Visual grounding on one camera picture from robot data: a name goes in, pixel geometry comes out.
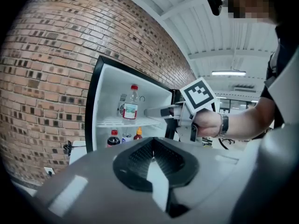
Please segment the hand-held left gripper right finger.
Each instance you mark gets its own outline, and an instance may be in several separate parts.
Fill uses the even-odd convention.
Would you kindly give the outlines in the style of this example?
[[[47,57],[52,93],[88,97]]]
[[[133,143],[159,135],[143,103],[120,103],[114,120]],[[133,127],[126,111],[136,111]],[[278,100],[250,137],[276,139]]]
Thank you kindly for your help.
[[[153,215],[156,224],[230,224],[239,194],[228,183],[241,152],[154,138],[157,160],[154,193],[164,213]]]

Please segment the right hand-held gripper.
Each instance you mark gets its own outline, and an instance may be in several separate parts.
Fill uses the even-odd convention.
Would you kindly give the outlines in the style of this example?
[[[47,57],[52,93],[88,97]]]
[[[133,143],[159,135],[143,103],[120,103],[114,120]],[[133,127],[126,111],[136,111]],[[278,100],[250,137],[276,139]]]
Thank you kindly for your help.
[[[194,82],[180,89],[184,101],[175,105],[167,105],[144,110],[144,115],[157,119],[176,119],[176,133],[180,141],[196,141],[198,127],[193,120],[196,113],[208,109],[215,111],[217,98],[207,81],[200,77]]]

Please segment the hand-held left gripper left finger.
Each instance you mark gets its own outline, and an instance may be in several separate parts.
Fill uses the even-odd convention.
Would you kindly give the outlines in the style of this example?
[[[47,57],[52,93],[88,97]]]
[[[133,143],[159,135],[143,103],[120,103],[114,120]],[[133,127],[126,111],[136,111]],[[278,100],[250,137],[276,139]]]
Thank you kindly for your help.
[[[113,171],[116,156],[140,144],[87,153],[48,179],[35,194],[43,215],[59,224],[170,224],[150,192],[129,189]]]

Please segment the person's right hand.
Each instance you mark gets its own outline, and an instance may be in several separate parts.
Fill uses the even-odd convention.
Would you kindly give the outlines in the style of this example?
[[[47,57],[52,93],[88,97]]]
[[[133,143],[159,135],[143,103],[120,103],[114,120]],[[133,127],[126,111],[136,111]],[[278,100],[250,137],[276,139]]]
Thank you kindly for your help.
[[[219,113],[203,109],[196,113],[193,120],[198,127],[199,137],[216,137],[220,132],[221,115]]]

